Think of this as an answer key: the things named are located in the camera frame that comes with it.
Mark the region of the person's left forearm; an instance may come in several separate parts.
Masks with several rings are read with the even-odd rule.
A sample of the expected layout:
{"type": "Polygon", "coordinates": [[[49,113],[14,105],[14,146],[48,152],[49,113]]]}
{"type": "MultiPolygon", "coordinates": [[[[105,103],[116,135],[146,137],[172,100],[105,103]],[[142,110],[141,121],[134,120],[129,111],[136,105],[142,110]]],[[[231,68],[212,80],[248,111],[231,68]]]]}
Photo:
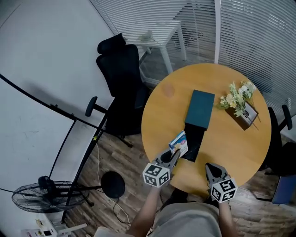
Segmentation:
{"type": "Polygon", "coordinates": [[[131,226],[126,231],[126,234],[134,237],[146,237],[148,231],[154,224],[160,192],[161,188],[152,187],[150,189],[143,207],[133,219],[131,226]]]}

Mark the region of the black pedestal fan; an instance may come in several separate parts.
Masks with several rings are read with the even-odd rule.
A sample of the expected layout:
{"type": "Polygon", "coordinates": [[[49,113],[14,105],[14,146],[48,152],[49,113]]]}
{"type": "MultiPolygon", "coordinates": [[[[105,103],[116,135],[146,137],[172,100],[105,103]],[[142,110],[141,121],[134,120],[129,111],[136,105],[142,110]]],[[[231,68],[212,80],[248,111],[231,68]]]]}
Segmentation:
{"type": "Polygon", "coordinates": [[[106,172],[99,186],[87,187],[70,181],[53,181],[47,176],[38,182],[21,186],[12,194],[13,203],[20,209],[34,213],[55,213],[72,209],[87,202],[91,190],[102,191],[111,199],[120,198],[125,192],[125,182],[120,174],[106,172]]]}

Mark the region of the white desk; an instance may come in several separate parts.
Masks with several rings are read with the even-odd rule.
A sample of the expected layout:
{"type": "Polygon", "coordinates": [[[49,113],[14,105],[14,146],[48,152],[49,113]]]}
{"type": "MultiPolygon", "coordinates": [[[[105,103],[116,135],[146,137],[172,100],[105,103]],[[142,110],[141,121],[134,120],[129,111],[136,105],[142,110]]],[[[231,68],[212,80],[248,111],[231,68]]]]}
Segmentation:
{"type": "Polygon", "coordinates": [[[73,231],[87,227],[87,224],[81,224],[74,227],[67,227],[66,224],[52,222],[49,219],[36,220],[37,229],[26,229],[21,231],[21,237],[69,237],[73,231]]]}
{"type": "Polygon", "coordinates": [[[144,25],[140,29],[139,36],[147,32],[147,30],[151,30],[153,32],[153,39],[144,43],[140,42],[139,39],[137,39],[134,44],[145,49],[148,49],[150,47],[158,48],[164,60],[167,72],[168,74],[171,74],[173,72],[173,68],[169,59],[169,54],[167,52],[167,43],[170,41],[175,33],[177,34],[179,40],[181,59],[184,61],[187,60],[181,22],[179,20],[169,20],[156,23],[144,22],[144,25]]]}

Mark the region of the brown wooden tissue box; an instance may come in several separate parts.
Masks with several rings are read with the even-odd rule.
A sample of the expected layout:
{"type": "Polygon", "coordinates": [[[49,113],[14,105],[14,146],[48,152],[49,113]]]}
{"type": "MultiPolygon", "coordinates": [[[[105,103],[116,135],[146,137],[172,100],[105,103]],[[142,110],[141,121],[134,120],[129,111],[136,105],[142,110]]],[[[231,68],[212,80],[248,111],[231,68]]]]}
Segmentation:
{"type": "Polygon", "coordinates": [[[256,125],[254,124],[255,119],[258,117],[258,112],[254,109],[248,102],[245,102],[245,111],[242,115],[235,115],[234,108],[226,109],[226,113],[245,131],[250,126],[256,125]]]}

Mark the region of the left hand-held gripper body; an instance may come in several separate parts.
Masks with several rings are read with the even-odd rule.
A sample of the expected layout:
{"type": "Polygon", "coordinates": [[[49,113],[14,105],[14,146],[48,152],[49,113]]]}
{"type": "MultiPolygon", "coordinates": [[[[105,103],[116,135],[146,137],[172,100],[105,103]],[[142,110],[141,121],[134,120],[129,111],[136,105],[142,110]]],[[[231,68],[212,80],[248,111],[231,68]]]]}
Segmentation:
{"type": "Polygon", "coordinates": [[[153,187],[160,188],[171,179],[171,162],[162,164],[148,163],[142,172],[144,182],[153,187]]]}

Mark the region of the white window blinds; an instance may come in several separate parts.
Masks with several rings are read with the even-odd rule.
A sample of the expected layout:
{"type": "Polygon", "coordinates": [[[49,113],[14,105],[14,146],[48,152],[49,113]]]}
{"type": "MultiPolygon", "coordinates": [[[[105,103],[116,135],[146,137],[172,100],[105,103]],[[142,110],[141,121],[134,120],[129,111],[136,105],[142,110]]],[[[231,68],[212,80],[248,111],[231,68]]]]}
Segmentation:
{"type": "MultiPolygon", "coordinates": [[[[90,0],[113,33],[129,44],[144,22],[179,20],[187,60],[175,33],[166,45],[173,71],[195,63],[214,63],[214,0],[90,0]]],[[[250,79],[277,116],[282,105],[296,114],[296,0],[221,0],[219,63],[250,79]]],[[[152,84],[167,75],[158,48],[139,49],[140,68],[152,84]]]]}

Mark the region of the white partition post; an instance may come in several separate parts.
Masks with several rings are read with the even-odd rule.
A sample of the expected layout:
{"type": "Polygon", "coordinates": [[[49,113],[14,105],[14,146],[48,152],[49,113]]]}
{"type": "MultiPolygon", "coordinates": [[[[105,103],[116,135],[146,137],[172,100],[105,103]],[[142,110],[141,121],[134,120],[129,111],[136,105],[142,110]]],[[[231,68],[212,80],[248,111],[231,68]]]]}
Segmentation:
{"type": "Polygon", "coordinates": [[[215,19],[216,19],[216,39],[215,39],[215,57],[214,63],[219,63],[219,55],[221,48],[221,0],[214,0],[215,3],[215,19]]]}

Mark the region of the small colourful packet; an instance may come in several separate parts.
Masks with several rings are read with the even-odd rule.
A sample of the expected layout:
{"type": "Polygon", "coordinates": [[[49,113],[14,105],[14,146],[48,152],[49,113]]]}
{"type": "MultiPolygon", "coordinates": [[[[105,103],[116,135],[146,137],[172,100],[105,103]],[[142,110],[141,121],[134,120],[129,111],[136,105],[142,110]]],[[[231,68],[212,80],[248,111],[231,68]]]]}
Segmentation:
{"type": "Polygon", "coordinates": [[[169,143],[169,148],[172,154],[175,153],[176,150],[180,150],[180,157],[188,151],[185,131],[181,131],[175,139],[169,143]]]}

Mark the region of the whiteboard on black stand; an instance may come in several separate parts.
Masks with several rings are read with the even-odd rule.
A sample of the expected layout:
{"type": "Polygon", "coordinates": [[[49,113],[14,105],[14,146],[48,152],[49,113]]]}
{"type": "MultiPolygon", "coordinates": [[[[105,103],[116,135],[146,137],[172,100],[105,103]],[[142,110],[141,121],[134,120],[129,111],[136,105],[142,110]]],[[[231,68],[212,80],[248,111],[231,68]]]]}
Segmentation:
{"type": "Polygon", "coordinates": [[[87,118],[50,106],[0,71],[0,230],[34,224],[12,192],[43,175],[73,181],[102,119],[99,112],[87,118]]]}

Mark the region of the clear pink plastic cup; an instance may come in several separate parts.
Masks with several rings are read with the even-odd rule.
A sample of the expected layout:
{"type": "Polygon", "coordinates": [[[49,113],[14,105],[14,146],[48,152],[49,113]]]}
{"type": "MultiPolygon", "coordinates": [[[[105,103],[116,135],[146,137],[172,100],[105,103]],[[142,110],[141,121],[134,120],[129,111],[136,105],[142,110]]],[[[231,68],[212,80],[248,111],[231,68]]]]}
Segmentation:
{"type": "Polygon", "coordinates": [[[162,91],[163,91],[163,94],[168,98],[173,97],[174,93],[175,93],[174,86],[171,83],[167,83],[167,84],[163,85],[162,91]]]}

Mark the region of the blue padded chair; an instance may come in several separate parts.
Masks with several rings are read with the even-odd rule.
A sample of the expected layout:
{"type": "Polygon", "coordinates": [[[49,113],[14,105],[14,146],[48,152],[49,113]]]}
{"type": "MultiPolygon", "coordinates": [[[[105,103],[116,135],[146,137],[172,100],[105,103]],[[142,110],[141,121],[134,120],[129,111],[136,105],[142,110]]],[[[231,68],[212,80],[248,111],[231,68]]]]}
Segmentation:
{"type": "Polygon", "coordinates": [[[287,204],[291,201],[296,188],[296,175],[280,176],[275,193],[271,199],[258,198],[260,201],[271,202],[276,205],[287,204]]]}

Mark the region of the round wooden table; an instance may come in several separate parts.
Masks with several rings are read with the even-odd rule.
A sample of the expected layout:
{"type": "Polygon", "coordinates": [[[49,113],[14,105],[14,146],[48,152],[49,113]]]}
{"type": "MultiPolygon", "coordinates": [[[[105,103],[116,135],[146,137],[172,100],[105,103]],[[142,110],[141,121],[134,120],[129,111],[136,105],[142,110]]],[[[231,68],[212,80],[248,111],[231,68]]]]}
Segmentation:
{"type": "MultiPolygon", "coordinates": [[[[229,67],[201,63],[178,69],[164,78],[152,91],[142,117],[142,142],[149,160],[154,160],[184,128],[185,117],[194,90],[215,95],[219,102],[231,83],[239,85],[247,78],[229,67]],[[175,93],[163,94],[162,86],[171,83],[175,93]]],[[[259,117],[245,131],[224,111],[213,107],[195,162],[179,159],[171,185],[187,193],[208,195],[205,164],[223,166],[238,186],[244,185],[259,169],[271,140],[271,120],[267,104],[259,91],[253,94],[259,117]]]]}

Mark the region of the person's right forearm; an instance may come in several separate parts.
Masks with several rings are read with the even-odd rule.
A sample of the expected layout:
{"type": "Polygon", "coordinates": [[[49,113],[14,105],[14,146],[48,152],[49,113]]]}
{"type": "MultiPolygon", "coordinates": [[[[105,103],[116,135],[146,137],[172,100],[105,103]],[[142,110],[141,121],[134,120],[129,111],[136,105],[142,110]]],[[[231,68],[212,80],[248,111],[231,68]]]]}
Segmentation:
{"type": "Polygon", "coordinates": [[[222,237],[238,237],[228,202],[219,203],[219,227],[222,237]]]}

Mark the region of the black office chair with headrest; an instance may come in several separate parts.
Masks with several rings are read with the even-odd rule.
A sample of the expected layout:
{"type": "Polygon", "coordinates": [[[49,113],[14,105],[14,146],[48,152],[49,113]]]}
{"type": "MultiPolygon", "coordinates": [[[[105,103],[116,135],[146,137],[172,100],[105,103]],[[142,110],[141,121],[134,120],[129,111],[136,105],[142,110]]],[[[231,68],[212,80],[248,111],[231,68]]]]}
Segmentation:
{"type": "Polygon", "coordinates": [[[132,147],[124,138],[141,133],[142,116],[149,98],[149,88],[140,75],[138,48],[134,44],[126,44],[119,33],[100,42],[97,51],[96,64],[114,100],[109,108],[104,109],[96,103],[97,97],[92,97],[85,116],[91,116],[93,110],[105,114],[104,131],[132,147]]]}

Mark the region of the teal rectangular box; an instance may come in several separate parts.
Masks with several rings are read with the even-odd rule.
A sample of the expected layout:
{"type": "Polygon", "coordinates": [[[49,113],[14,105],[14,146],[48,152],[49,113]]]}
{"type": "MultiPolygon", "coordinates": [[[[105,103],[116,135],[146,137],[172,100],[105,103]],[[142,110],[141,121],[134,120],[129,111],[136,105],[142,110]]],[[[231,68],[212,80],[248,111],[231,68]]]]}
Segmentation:
{"type": "Polygon", "coordinates": [[[188,151],[182,155],[182,158],[195,162],[204,133],[207,131],[210,123],[211,112],[213,108],[215,95],[194,90],[185,118],[185,135],[188,151]]]}

